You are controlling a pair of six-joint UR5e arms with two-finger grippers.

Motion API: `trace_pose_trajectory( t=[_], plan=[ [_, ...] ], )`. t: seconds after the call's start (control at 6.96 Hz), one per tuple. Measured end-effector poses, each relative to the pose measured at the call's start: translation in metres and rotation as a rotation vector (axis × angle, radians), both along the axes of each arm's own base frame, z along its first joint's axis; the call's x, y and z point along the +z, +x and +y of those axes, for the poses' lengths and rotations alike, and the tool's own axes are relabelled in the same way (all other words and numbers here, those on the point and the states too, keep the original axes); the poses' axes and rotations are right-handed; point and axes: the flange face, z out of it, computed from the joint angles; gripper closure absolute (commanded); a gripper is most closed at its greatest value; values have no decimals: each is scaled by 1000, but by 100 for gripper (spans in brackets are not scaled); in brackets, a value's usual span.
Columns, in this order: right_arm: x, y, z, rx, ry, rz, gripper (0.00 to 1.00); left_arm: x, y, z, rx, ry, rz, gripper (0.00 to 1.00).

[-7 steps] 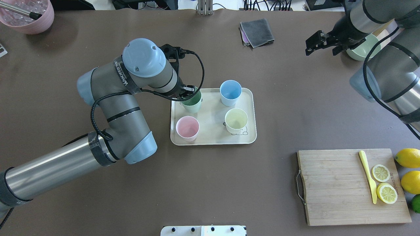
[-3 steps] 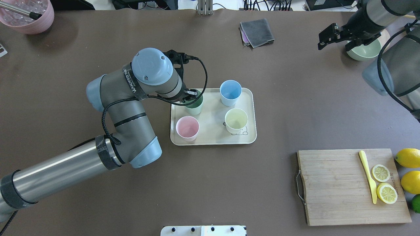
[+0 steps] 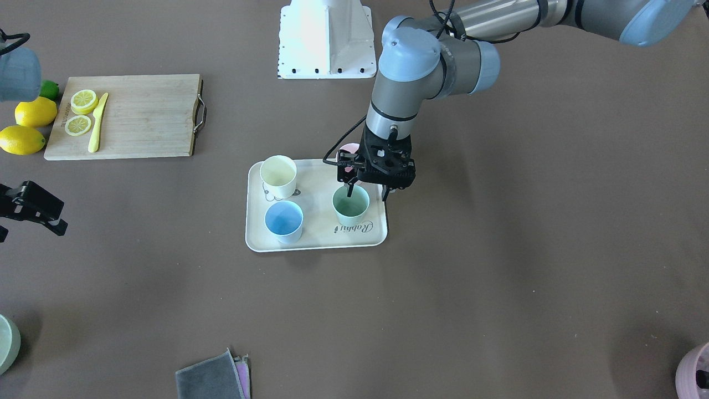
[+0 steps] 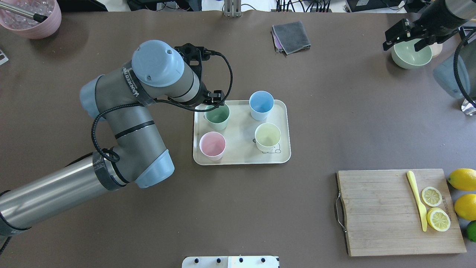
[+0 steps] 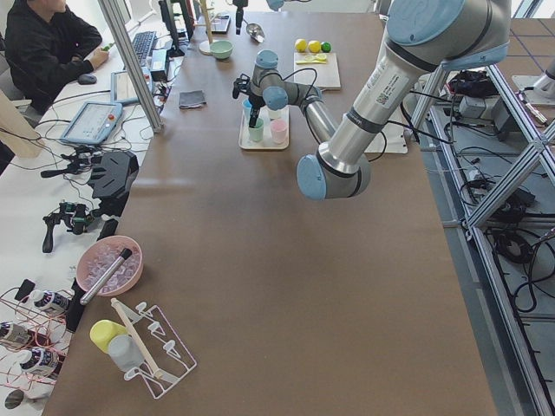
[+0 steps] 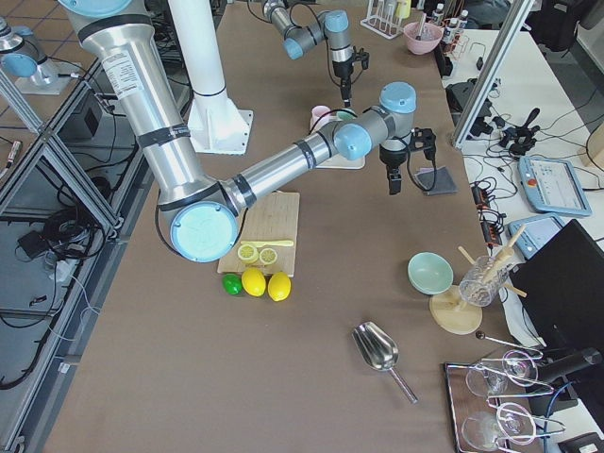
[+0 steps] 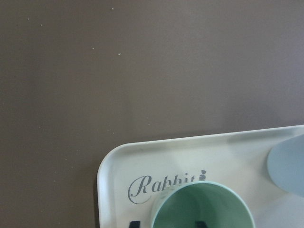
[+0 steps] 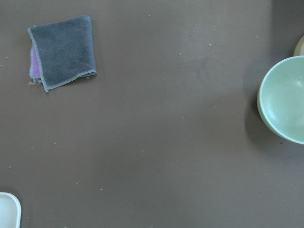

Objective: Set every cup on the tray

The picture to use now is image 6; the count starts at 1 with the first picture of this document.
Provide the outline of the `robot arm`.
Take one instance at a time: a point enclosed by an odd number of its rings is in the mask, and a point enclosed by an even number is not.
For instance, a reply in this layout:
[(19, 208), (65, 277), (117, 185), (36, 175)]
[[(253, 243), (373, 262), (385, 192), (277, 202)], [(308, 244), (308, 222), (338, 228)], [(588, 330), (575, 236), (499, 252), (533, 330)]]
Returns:
[(339, 87), (345, 108), (352, 104), (352, 86), (356, 63), (361, 71), (369, 68), (370, 54), (364, 48), (353, 45), (350, 23), (343, 9), (324, 10), (315, 13), (308, 25), (300, 25), (293, 18), (294, 3), (291, 1), (262, 1), (264, 20), (272, 24), (283, 38), (283, 48), (290, 59), (301, 59), (314, 47), (326, 44), (328, 64), (332, 72), (329, 77)]
[(189, 120), (176, 106), (142, 2), (67, 1), (64, 8), (81, 46), (101, 61), (159, 183), (158, 208), (169, 221), (173, 251), (187, 260), (225, 256), (237, 242), (243, 210), (335, 156), (355, 160), (378, 149), (395, 169), (412, 151), (435, 154), (432, 132), (412, 125), (414, 88), (393, 82), (361, 116), (331, 121), (227, 180), (213, 178), (203, 171), (198, 146), (240, 138), (249, 124), (227, 97), (209, 5), (179, 1), (171, 7), (184, 57), (192, 57), (195, 42), (202, 44), (201, 62), (188, 63), (194, 91)]

